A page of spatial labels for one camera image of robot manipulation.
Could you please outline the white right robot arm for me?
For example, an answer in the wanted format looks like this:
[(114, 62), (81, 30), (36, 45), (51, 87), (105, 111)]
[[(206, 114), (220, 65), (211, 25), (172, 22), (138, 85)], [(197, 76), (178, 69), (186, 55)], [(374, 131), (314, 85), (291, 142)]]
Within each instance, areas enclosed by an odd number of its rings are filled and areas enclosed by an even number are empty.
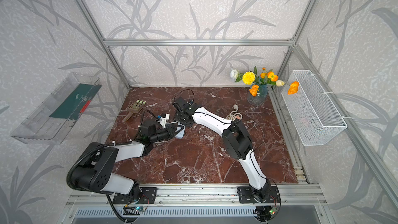
[(182, 97), (174, 100), (176, 109), (175, 120), (191, 127), (193, 124), (203, 125), (219, 134), (228, 154), (239, 161), (248, 179), (249, 187), (255, 200), (265, 202), (271, 189), (271, 182), (261, 171), (254, 155), (252, 137), (243, 122), (239, 119), (227, 120), (211, 113), (206, 108)]

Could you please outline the blue-white power strip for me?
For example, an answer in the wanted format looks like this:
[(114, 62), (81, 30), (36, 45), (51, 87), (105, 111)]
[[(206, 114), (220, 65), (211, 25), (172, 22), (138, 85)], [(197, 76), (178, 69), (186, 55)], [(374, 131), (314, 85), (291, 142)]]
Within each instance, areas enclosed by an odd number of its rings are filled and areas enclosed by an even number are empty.
[(184, 131), (185, 131), (185, 126), (184, 125), (178, 125), (176, 129), (176, 135), (175, 138), (177, 139), (182, 139), (184, 136)]

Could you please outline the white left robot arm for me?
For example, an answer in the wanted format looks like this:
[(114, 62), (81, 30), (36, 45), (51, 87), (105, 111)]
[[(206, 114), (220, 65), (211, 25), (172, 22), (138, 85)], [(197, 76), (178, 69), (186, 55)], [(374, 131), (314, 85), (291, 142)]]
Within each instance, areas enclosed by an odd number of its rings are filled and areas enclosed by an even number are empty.
[(148, 155), (156, 142), (168, 141), (184, 130), (179, 122), (170, 122), (169, 114), (155, 116), (141, 122), (137, 133), (127, 142), (89, 144), (79, 159), (71, 167), (66, 176), (69, 188), (78, 191), (89, 191), (104, 195), (119, 194), (131, 201), (143, 197), (140, 183), (136, 180), (115, 174), (114, 164), (130, 158)]

